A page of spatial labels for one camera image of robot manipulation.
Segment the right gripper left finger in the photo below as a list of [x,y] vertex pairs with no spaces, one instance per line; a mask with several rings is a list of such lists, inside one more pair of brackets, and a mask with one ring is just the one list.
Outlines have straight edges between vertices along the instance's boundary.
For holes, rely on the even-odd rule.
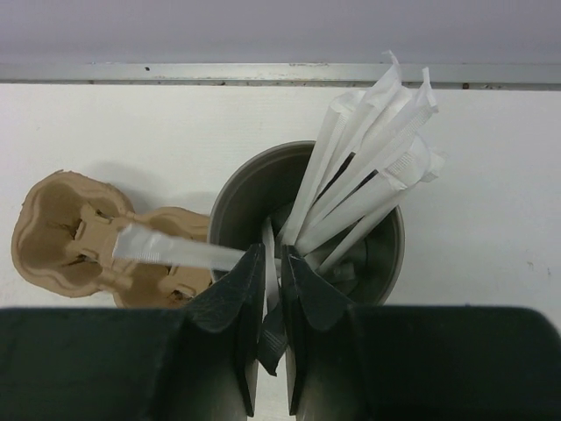
[[2,310],[2,419],[251,417],[265,269],[254,245],[176,310]]

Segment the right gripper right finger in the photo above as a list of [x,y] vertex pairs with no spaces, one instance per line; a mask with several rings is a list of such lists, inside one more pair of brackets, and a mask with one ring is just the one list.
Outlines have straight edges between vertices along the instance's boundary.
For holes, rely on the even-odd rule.
[[291,246],[281,293],[299,420],[560,417],[560,335],[536,310],[354,303]]

